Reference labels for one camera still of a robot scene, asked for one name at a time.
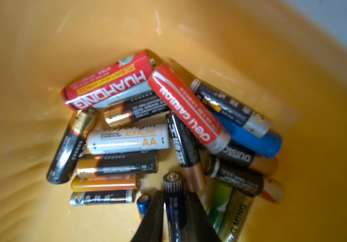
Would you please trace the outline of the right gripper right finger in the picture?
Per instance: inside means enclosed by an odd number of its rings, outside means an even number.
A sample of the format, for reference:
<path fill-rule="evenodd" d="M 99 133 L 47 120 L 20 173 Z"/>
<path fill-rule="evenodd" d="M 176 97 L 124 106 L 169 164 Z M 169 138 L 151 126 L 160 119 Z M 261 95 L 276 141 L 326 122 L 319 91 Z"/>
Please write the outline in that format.
<path fill-rule="evenodd" d="M 188 242 L 220 242 L 196 193 L 186 194 Z"/>

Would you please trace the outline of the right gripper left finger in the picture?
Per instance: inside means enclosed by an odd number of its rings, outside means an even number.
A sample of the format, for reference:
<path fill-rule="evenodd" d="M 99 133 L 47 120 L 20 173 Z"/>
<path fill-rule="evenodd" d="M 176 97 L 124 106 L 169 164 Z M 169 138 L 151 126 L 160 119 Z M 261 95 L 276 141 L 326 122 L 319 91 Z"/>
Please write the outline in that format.
<path fill-rule="evenodd" d="M 162 242 L 164 194 L 157 191 L 154 197 L 145 194 L 137 200 L 137 207 L 142 215 L 141 223 L 131 242 Z"/>

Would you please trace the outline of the yellow plastic storage box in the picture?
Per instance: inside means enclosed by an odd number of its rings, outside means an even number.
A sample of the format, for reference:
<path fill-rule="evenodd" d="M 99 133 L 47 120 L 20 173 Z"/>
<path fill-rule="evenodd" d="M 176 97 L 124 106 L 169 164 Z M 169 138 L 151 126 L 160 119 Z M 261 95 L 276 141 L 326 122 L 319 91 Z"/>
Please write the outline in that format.
<path fill-rule="evenodd" d="M 61 89 L 138 50 L 273 120 L 284 201 L 242 242 L 347 242 L 347 50 L 284 1 L 0 1 L 0 242 L 129 242 L 134 204 L 72 207 L 46 173 Z"/>

